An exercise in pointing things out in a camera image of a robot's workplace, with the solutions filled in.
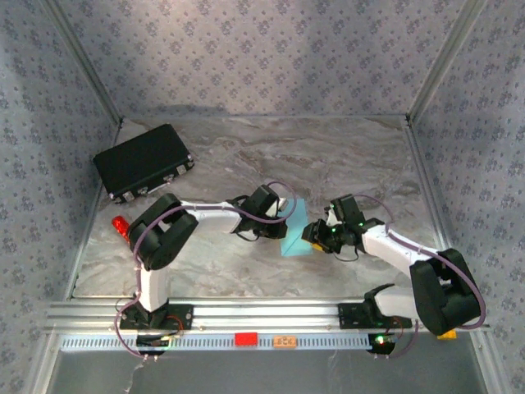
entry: blue towel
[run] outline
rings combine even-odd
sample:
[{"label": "blue towel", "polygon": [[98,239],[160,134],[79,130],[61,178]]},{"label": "blue towel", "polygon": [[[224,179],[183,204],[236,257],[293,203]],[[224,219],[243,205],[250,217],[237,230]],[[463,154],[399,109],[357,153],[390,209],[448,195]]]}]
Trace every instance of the blue towel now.
[{"label": "blue towel", "polygon": [[[279,216],[287,215],[292,209],[292,206],[293,202],[290,201],[285,211]],[[281,239],[281,256],[291,257],[311,254],[312,246],[309,242],[301,239],[303,230],[308,225],[308,214],[306,212],[304,199],[297,199],[295,211],[292,213],[292,216],[286,219],[286,225],[288,226],[288,231],[286,232],[286,237]]]}]

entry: black case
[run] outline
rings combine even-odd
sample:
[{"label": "black case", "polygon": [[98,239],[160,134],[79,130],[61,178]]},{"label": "black case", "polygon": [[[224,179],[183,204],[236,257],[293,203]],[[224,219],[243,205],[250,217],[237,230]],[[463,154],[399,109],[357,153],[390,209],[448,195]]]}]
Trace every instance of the black case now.
[{"label": "black case", "polygon": [[117,204],[151,193],[194,166],[189,150],[169,124],[105,150],[93,161]]}]

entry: orange label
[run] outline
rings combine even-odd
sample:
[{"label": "orange label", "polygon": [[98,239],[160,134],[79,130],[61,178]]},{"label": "orange label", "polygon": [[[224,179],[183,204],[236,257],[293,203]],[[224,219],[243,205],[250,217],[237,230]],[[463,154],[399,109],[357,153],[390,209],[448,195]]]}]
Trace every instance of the orange label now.
[{"label": "orange label", "polygon": [[273,337],[273,347],[281,349],[294,349],[297,347],[297,338],[293,335],[281,335]]}]

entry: floral wallpaper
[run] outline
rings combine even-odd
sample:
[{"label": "floral wallpaper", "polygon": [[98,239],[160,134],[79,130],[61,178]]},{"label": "floral wallpaper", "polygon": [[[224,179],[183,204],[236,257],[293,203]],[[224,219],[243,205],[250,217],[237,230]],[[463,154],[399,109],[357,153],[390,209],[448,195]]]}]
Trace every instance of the floral wallpaper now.
[{"label": "floral wallpaper", "polygon": [[416,124],[515,392],[525,392],[525,3],[490,1]]},{"label": "floral wallpaper", "polygon": [[406,113],[463,0],[58,0],[121,114]]},{"label": "floral wallpaper", "polygon": [[0,392],[22,392],[116,131],[39,2],[0,2]]}]

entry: gray marble table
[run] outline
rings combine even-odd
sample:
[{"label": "gray marble table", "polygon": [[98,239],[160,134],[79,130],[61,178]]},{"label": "gray marble table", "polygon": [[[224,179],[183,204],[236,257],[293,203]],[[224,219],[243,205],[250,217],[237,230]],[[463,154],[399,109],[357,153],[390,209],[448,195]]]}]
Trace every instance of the gray marble table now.
[{"label": "gray marble table", "polygon": [[[118,143],[164,121],[125,121]],[[75,297],[127,296],[135,289],[133,261],[111,220],[131,222],[166,192],[195,202],[250,194],[264,182],[285,181],[307,202],[309,220],[322,217],[330,199],[366,193],[382,199],[395,215],[395,229],[434,246],[434,233],[400,118],[204,118],[175,120],[195,158],[195,168],[169,186],[130,204],[104,194],[81,258]],[[360,200],[367,218],[387,219],[378,204]],[[341,257],[352,258],[344,249]],[[281,257],[279,241],[248,243],[237,236],[193,236],[170,266],[174,297],[361,296],[387,282],[408,278],[367,255],[345,263],[315,251]]]}]

